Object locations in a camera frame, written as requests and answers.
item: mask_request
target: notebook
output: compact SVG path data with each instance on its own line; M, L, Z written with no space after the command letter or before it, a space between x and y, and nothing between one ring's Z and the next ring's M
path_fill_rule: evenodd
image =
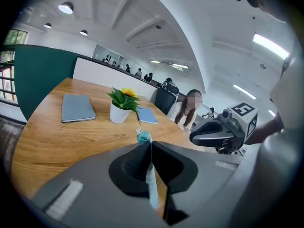
M137 111L139 121L150 124L157 124L157 120L150 108L138 107Z
M71 123L93 120L96 114L88 95L64 95L62 101L61 122Z

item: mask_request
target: sunflower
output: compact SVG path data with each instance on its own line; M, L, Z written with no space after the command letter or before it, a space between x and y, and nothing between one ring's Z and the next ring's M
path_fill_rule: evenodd
M128 95L130 97L137 97L137 94L135 93L135 91L133 91L130 88L123 88L123 89L121 89L121 92L123 92L125 95Z

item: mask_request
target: gray notebook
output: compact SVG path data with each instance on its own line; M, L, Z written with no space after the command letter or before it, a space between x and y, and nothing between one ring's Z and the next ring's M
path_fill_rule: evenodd
M71 123L93 120L96 114L88 95L64 95L62 101L61 122Z

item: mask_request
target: potted plant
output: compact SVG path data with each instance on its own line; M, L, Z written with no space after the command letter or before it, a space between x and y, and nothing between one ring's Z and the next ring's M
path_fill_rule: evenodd
M107 93L111 98L110 120L113 123L121 124L129 115L130 111L137 112L136 108L139 100L137 94L129 88L118 90L113 88L111 93Z

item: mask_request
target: wooden table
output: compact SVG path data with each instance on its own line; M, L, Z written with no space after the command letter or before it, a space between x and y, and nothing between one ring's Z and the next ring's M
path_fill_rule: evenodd
M134 112L122 124L110 121L111 98L106 94L110 91L105 86L66 78L46 96L30 117L15 150L11 178L19 193L32 198L43 184L79 160L137 142L135 131L140 125ZM58 130L65 125L61 123L64 94L89 95L96 119L69 123ZM140 106L151 108L159 121L156 125L142 123L142 130L153 140L204 151L145 97L141 97ZM167 188L158 174L156 178L157 212L162 216Z

